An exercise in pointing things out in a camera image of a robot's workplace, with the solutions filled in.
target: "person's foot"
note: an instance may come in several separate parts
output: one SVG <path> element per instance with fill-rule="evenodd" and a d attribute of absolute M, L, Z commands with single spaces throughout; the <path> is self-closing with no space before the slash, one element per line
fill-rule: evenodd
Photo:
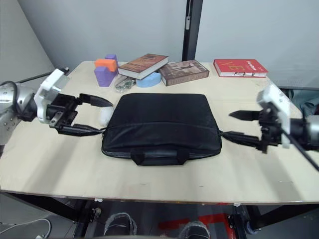
<path fill-rule="evenodd" d="M 210 233 L 202 222 L 190 222 L 180 232 L 178 239 L 210 239 Z"/>
<path fill-rule="evenodd" d="M 136 232 L 136 223 L 127 213 L 113 214 L 105 222 L 105 236 L 136 235 Z"/>

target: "robotic arm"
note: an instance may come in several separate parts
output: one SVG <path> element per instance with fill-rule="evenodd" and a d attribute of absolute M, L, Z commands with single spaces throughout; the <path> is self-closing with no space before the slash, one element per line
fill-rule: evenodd
<path fill-rule="evenodd" d="M 301 154 L 319 171 L 319 166 L 305 150 L 319 149 L 319 116 L 302 119 L 290 118 L 290 102 L 284 93 L 275 85 L 269 85 L 257 96 L 261 111 L 235 111 L 230 116 L 240 120 L 258 120 L 262 136 L 245 135 L 241 132 L 224 132 L 222 136 L 234 143 L 254 147 L 267 153 L 268 145 L 289 148 L 294 144 Z"/>
<path fill-rule="evenodd" d="M 61 70 L 54 70 L 36 93 L 33 89 L 12 81 L 0 85 L 0 157 L 15 127 L 21 121 L 31 122 L 38 117 L 41 123 L 55 128 L 59 134 L 89 136 L 103 131 L 88 125 L 71 125 L 78 105 L 88 103 L 97 107 L 113 106 L 108 100 L 87 94 L 79 97 L 61 94 L 68 78 Z"/>

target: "book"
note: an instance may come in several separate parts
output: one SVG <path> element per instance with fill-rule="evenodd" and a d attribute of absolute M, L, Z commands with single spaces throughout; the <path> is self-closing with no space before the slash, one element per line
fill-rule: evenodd
<path fill-rule="evenodd" d="M 220 77 L 266 77 L 267 70 L 255 59 L 215 59 Z"/>
<path fill-rule="evenodd" d="M 170 63 L 160 68 L 166 86 L 176 85 L 208 77 L 209 71 L 196 60 Z"/>
<path fill-rule="evenodd" d="M 166 63 L 168 63 L 168 56 L 146 54 L 119 66 L 119 74 L 141 80 Z"/>

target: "white wall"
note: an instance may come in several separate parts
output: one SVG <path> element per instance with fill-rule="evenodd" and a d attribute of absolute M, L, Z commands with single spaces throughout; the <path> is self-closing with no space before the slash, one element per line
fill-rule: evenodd
<path fill-rule="evenodd" d="M 17 0 L 0 0 L 0 82 L 18 81 L 53 69 Z"/>
<path fill-rule="evenodd" d="M 256 58 L 279 86 L 319 87 L 318 0 L 204 0 L 196 59 Z"/>
<path fill-rule="evenodd" d="M 117 54 L 146 53 L 180 61 L 186 0 L 19 0 L 55 66 Z"/>

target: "bag strap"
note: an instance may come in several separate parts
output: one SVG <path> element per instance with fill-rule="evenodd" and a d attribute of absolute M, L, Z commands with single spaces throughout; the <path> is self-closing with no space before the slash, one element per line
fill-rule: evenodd
<path fill-rule="evenodd" d="M 149 158 L 145 160 L 145 154 L 136 149 L 131 151 L 131 159 L 136 165 L 183 165 L 189 160 L 189 150 L 178 149 L 176 158 Z"/>

